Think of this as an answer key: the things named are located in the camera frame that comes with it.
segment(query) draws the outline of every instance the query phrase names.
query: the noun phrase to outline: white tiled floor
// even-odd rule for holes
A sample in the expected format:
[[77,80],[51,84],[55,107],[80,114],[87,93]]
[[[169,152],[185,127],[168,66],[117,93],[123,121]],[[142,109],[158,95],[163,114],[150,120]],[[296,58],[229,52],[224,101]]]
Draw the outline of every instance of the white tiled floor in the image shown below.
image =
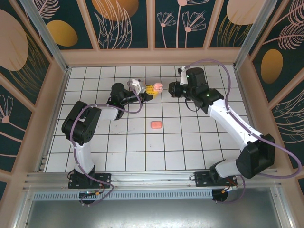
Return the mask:
[[[125,84],[141,79],[146,84],[162,82],[164,91],[147,102],[138,114],[125,113],[118,121],[99,121],[91,140],[92,159],[97,171],[163,171],[208,169],[222,159],[237,158],[240,154],[231,136],[202,110],[187,109],[184,99],[172,98],[170,82],[176,81],[179,66],[120,66],[73,68],[66,88],[49,149],[46,172],[65,172],[73,169],[74,157],[61,125],[76,101],[106,103],[114,82]],[[210,88],[226,96],[228,78],[222,67],[200,66],[205,70]],[[230,106],[248,122],[232,66]],[[137,111],[138,104],[126,107]],[[189,107],[196,110],[193,103]],[[152,121],[160,120],[163,127],[153,130]]]

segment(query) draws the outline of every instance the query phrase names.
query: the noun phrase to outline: small pink object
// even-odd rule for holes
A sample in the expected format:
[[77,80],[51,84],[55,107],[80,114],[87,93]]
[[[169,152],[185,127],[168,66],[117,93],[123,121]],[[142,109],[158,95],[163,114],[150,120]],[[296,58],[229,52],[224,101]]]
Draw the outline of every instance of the small pink object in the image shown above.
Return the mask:
[[161,121],[152,121],[151,122],[151,128],[152,129],[161,129],[162,128],[162,122]]
[[161,93],[162,92],[162,87],[163,87],[162,83],[159,83],[159,82],[155,83],[154,86],[153,86],[153,91]]

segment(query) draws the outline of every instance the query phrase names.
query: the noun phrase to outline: orange block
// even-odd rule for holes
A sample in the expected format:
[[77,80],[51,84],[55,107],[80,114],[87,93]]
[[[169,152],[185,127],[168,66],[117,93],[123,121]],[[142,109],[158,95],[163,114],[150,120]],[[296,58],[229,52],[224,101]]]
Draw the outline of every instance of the orange block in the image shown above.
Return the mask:
[[162,122],[161,121],[152,121],[151,122],[151,128],[152,129],[161,129],[162,128]]

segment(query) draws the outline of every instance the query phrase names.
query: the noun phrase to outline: flower illustration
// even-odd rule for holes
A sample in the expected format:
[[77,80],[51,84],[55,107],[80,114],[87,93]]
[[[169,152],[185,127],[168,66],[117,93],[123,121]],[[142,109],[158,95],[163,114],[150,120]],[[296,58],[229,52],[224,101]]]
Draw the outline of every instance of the flower illustration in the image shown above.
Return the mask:
[[173,20],[174,17],[172,15],[172,12],[171,13],[158,13],[157,14],[157,19],[161,25],[161,29],[162,29],[162,39],[163,39],[163,43],[165,45],[165,48],[167,48],[167,45],[166,45],[166,41],[165,41],[165,35],[164,35],[164,32],[163,32],[163,28],[166,27],[166,26],[171,26],[171,25],[175,25],[176,24],[176,21]]
[[199,31],[206,28],[206,24],[204,23],[204,12],[202,13],[192,13],[191,17],[189,17],[189,12],[182,14],[182,22],[186,31],[186,39],[185,39],[185,48],[187,47],[187,35],[188,32]]
[[[10,115],[11,115],[11,111],[13,109],[13,104],[14,104],[14,99],[10,96],[7,97],[7,99],[5,100],[5,97],[4,95],[0,95],[0,123],[1,124],[10,124],[12,125],[13,127],[19,129],[19,130],[22,130],[25,132],[24,129],[14,125],[13,123],[10,122]],[[19,143],[22,142],[22,140],[20,139],[17,139],[11,135],[8,135],[8,134],[5,134],[3,132],[0,132],[0,135],[3,135],[9,139],[12,139],[12,140],[15,140]]]
[[177,3],[180,6],[186,6],[186,5],[198,5],[198,4],[203,4],[207,3],[209,0],[177,0]]
[[181,7],[187,5],[199,5],[209,2],[209,0],[177,0],[179,4],[179,11],[177,14],[177,27],[176,27],[176,48],[179,48],[179,25],[180,25],[180,14]]

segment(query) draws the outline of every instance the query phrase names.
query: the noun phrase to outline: vented metal strip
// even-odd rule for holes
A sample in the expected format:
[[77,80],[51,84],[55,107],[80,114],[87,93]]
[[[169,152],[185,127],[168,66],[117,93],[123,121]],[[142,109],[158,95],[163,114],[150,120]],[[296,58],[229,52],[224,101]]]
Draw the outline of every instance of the vented metal strip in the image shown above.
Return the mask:
[[[79,191],[36,192],[34,201],[80,200]],[[83,200],[100,199],[105,193],[86,197]],[[114,191],[105,200],[169,200],[169,199],[211,199],[212,190],[142,190]]]

